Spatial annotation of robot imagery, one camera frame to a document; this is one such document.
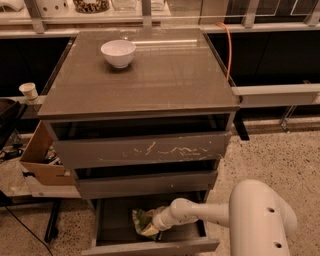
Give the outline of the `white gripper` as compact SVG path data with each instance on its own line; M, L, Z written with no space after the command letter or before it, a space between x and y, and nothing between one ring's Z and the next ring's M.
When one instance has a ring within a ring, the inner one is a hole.
M141 234L148 238L157 238L160 231L168 230L173 225L174 218L169 207L162 206L155 211L143 211L140 216Z

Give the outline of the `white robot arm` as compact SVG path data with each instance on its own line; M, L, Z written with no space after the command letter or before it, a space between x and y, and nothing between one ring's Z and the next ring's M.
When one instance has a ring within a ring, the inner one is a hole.
M198 220L229 229L231 256L290 256L287 238L297 229L291 206L271 187L243 180L227 203L195 203L177 198L168 206L132 211L136 232L155 239L162 231Z

